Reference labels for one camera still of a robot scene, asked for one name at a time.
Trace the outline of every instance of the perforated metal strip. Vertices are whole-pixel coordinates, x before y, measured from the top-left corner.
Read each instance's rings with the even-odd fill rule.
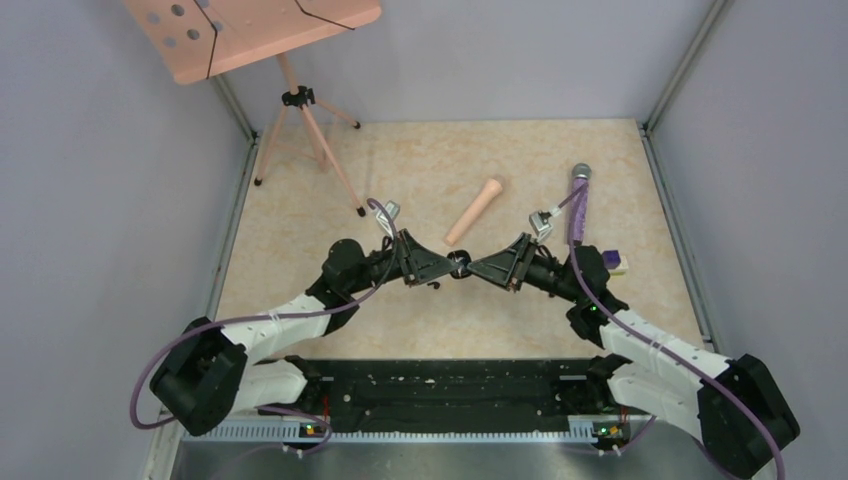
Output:
[[[526,433],[336,433],[330,443],[595,443],[592,422],[573,420],[567,432]],[[300,422],[268,419],[226,420],[200,437],[188,433],[184,442],[300,442],[318,443],[320,438],[298,436]]]

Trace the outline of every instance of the purple microphone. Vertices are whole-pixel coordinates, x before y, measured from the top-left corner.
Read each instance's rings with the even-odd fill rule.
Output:
[[[582,200],[579,200],[578,197],[571,201],[571,208],[577,209],[577,218],[572,232],[576,245],[583,243],[583,234],[586,231],[586,208],[589,205],[589,177],[591,176],[592,169],[585,163],[578,163],[571,169],[571,191],[573,192],[582,185],[586,185],[586,189],[581,195]],[[568,243],[568,224],[569,222],[565,222],[565,243]]]

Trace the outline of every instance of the white wall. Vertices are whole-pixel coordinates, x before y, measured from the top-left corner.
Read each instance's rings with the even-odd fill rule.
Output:
[[[727,353],[800,425],[787,478],[844,478],[848,2],[736,2],[656,134]]]
[[[203,313],[245,142],[120,2],[2,10],[0,476],[138,478],[130,390]]]
[[[375,23],[291,59],[301,83],[364,122],[645,120],[710,3],[383,0]],[[230,80],[254,128],[273,121],[286,90],[273,59]]]

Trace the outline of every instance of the gray floor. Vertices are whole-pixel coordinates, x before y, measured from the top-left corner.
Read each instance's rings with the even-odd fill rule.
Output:
[[[621,458],[576,455],[557,444],[339,444],[298,460],[268,449],[227,465],[255,443],[183,443],[172,480],[349,479],[714,480],[713,469],[684,433],[655,425]]]

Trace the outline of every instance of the pink music stand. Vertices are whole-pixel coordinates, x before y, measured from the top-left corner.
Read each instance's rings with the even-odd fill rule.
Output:
[[[346,32],[348,28],[345,27],[356,28],[373,22],[380,16],[380,2],[299,2],[300,6],[295,0],[124,0],[124,5],[150,38],[179,84],[204,80],[249,63],[276,57],[289,86],[289,93],[284,96],[289,99],[289,105],[284,104],[280,110],[270,141],[259,159],[259,172],[254,184],[258,186],[262,183],[270,151],[276,146],[288,106],[294,106],[300,112],[312,144],[313,155],[306,155],[314,158],[322,170],[327,169],[326,160],[329,160],[344,183],[357,212],[365,216],[362,202],[315,122],[309,104],[323,107],[334,118],[342,118],[354,128],[360,128],[360,123],[333,105],[319,98],[310,98],[311,89],[302,91],[305,87],[298,85],[285,52]]]

